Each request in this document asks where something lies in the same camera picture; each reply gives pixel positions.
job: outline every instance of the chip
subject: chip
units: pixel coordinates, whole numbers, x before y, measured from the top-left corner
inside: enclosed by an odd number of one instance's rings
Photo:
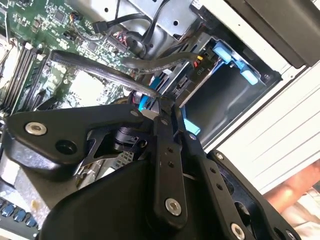
[[[94,52],[97,49],[98,45],[95,44],[94,42],[90,42],[88,45],[88,49],[90,49],[90,51]]]
[[[56,11],[54,18],[57,19],[60,23],[63,23],[64,19],[65,19],[65,14],[61,11]]]
[[[40,26],[40,22],[38,20],[34,20],[33,26],[37,29]]]

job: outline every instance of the bolt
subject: bolt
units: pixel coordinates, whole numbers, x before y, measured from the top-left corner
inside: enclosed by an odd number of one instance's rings
[[[197,140],[197,137],[196,137],[194,134],[192,134],[192,133],[189,134],[189,137],[190,137],[192,140]]]
[[[138,117],[138,116],[139,116],[139,114],[138,114],[136,111],[133,111],[133,110],[132,110],[130,113],[131,113],[133,116],[135,116],[135,117]]]
[[[219,160],[223,160],[224,159],[224,156],[222,156],[219,152],[217,152],[215,155]]]
[[[292,232],[290,232],[289,230],[286,231],[286,234],[288,234],[289,238],[291,240],[296,240],[296,237],[292,234]]]
[[[232,223],[231,230],[237,239],[244,240],[246,238],[244,231],[241,229],[241,227],[238,224]]]
[[[35,136],[42,136],[47,133],[46,126],[39,122],[29,122],[27,125],[25,125],[24,129],[27,131],[27,133]]]
[[[161,122],[164,124],[164,125],[168,125],[168,122],[164,119],[161,119]]]
[[[165,200],[165,208],[174,216],[179,216],[182,212],[179,202],[173,198]]]

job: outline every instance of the ram slot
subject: ram slot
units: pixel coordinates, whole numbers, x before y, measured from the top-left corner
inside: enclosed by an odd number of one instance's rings
[[[37,57],[37,53],[34,52],[33,50],[31,50],[31,53],[28,56],[26,63],[24,64],[24,66],[22,68],[22,72],[21,72],[21,75],[19,78],[18,85],[15,88],[15,91],[14,91],[12,98],[10,99],[10,102],[9,102],[9,108],[11,110],[11,114],[14,112],[14,109],[17,107],[19,98],[23,92],[23,88],[24,88],[26,80],[27,80],[28,73],[29,73],[31,66],[32,66],[32,63],[34,62],[36,57]]]
[[[9,97],[13,91],[14,85],[16,84],[17,77],[18,77],[18,74],[19,74],[20,68],[21,68],[21,63],[24,61],[27,54],[28,54],[28,50],[25,48],[25,46],[23,46],[22,50],[20,51],[15,68],[13,70],[12,78],[9,82],[9,85],[8,85],[6,91],[5,91],[5,95],[4,95],[4,98],[2,101],[1,109],[3,109],[4,111],[8,110]]]
[[[18,103],[19,96],[23,91],[32,63],[37,57],[36,51],[37,50],[34,50],[29,43],[26,43],[23,48],[23,55],[17,62],[14,75],[11,79],[11,86],[4,101],[4,105],[10,114],[13,113],[13,110]]]
[[[21,108],[22,112],[32,111],[34,109],[34,105],[35,105],[35,107],[37,107],[41,103],[41,102],[38,102],[38,103],[36,102],[37,99],[39,100],[38,95],[36,96],[34,103],[32,103],[32,99],[33,99],[37,89],[39,88],[39,81],[40,81],[41,74],[43,72],[43,69],[44,69],[44,66],[46,65],[46,63],[47,63],[47,59],[44,59],[41,62],[40,66],[36,69],[36,72],[35,72],[35,68],[33,69],[33,73],[31,76],[32,86],[31,86],[31,89],[25,98],[25,101],[23,102],[23,105]]]

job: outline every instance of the white surface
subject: white surface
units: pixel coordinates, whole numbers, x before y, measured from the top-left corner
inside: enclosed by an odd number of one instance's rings
[[[320,159],[320,62],[218,150],[261,193]]]

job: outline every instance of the blue latch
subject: blue latch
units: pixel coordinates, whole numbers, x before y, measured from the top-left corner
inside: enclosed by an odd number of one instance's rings
[[[224,64],[233,63],[240,69],[240,74],[251,84],[255,85],[261,80],[260,74],[251,69],[243,59],[235,59],[233,56],[239,56],[233,49],[218,41],[213,51],[223,60]]]

